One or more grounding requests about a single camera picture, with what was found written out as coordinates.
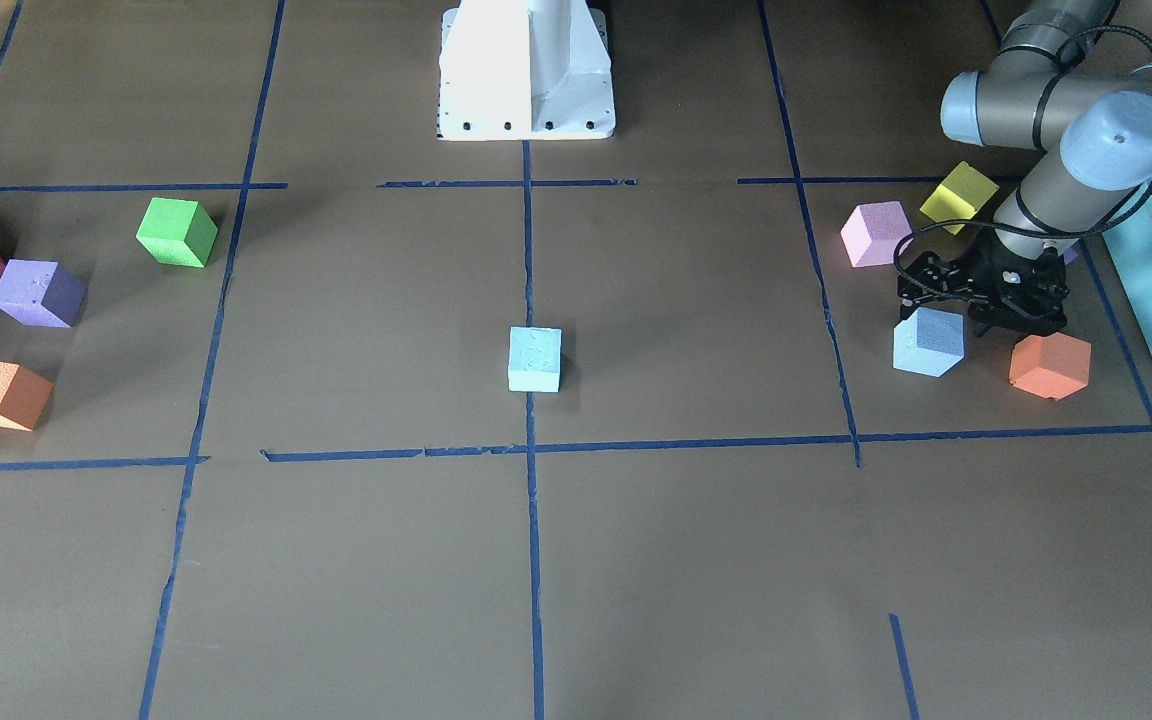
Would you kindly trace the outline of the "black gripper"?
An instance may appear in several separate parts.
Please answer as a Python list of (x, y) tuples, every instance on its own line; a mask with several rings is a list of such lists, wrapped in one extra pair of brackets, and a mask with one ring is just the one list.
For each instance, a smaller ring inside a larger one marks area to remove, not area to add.
[(984, 302), (969, 306), (973, 336), (993, 328), (1047, 338), (1064, 329), (1066, 265), (1055, 247), (1029, 259), (1000, 240), (978, 240), (967, 251), (967, 275)]

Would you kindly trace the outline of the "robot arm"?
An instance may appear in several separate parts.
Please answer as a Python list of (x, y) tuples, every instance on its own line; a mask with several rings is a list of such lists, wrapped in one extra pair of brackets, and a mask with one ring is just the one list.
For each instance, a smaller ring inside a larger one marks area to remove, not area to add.
[(946, 291), (979, 332), (1048, 336), (1064, 328), (1064, 252), (1129, 213), (1152, 182), (1152, 61), (1120, 76), (1078, 65), (1111, 31), (1114, 1), (1033, 1), (986, 70), (946, 88), (942, 131), (1041, 159), (952, 263)]

